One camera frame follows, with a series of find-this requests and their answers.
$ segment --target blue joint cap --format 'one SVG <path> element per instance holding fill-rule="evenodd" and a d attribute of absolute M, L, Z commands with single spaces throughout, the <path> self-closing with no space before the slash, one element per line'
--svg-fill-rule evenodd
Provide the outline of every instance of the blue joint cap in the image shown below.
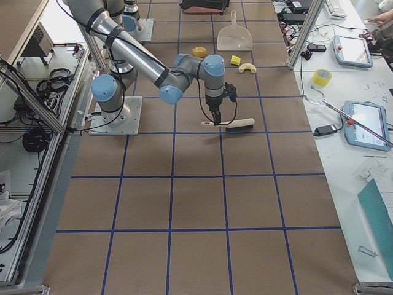
<path fill-rule="evenodd" d="M 174 67 L 177 67 L 180 63 L 180 61 L 186 57 L 188 54 L 180 53 L 177 55 L 176 59 L 174 60 Z"/>
<path fill-rule="evenodd" d="M 183 91 L 175 86 L 163 86 L 160 88 L 160 98 L 168 104 L 176 104 L 183 96 Z"/>
<path fill-rule="evenodd" d="M 208 55 L 203 60 L 203 68 L 209 75 L 221 77 L 225 72 L 224 59 L 218 54 Z"/>
<path fill-rule="evenodd" d="M 127 32 L 132 32 L 136 29 L 136 19 L 130 15 L 123 14 L 123 26 Z"/>
<path fill-rule="evenodd" d="M 116 93 L 117 83 L 111 75 L 103 74 L 98 76 L 91 83 L 91 92 L 94 98 L 100 103 L 110 100 Z"/>

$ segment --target tablet screen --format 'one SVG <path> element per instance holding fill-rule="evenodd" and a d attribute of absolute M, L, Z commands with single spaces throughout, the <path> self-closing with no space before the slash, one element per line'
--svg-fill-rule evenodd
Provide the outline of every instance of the tablet screen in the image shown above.
<path fill-rule="evenodd" d="M 363 39 L 340 37 L 340 45 L 342 46 L 343 60 L 356 63 L 370 62 Z"/>
<path fill-rule="evenodd" d="M 373 130 L 377 134 L 384 136 L 383 134 L 383 121 L 381 115 L 381 109 L 376 106 L 365 106 L 364 104 L 353 104 L 354 114 L 352 117 Z M 370 132 L 364 130 L 362 127 L 355 125 L 356 140 L 361 143 L 370 143 L 377 146 L 384 146 L 384 142 L 379 138 L 373 136 Z"/>

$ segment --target tablet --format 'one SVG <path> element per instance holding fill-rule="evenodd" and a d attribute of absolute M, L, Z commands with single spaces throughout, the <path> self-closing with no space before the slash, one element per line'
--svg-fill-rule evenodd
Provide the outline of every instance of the tablet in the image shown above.
<path fill-rule="evenodd" d="M 366 40 L 363 38 L 335 36 L 333 49 L 336 60 L 341 65 L 360 68 L 371 68 L 373 66 Z"/>
<path fill-rule="evenodd" d="M 362 123 L 385 139 L 390 140 L 386 122 L 386 110 L 383 106 L 357 101 L 346 101 L 343 111 L 359 123 Z M 348 126 L 344 124 L 343 129 L 345 138 L 349 144 L 378 149 L 380 151 L 391 150 L 390 146 L 360 126 Z"/>

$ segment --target teal folder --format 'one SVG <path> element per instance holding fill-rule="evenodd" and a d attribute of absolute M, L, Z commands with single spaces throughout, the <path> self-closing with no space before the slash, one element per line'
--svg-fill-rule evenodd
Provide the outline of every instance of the teal folder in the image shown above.
<path fill-rule="evenodd" d="M 371 180 L 357 196 L 372 228 L 380 256 L 393 280 L 393 224 L 375 180 Z"/>

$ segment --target keyboard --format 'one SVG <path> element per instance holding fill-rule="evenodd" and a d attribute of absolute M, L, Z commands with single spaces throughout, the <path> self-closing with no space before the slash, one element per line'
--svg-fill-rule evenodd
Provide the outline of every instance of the keyboard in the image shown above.
<path fill-rule="evenodd" d="M 327 13 L 330 15 L 330 19 L 332 20 L 346 19 L 345 11 L 341 7 L 339 0 L 325 0 L 325 7 Z"/>

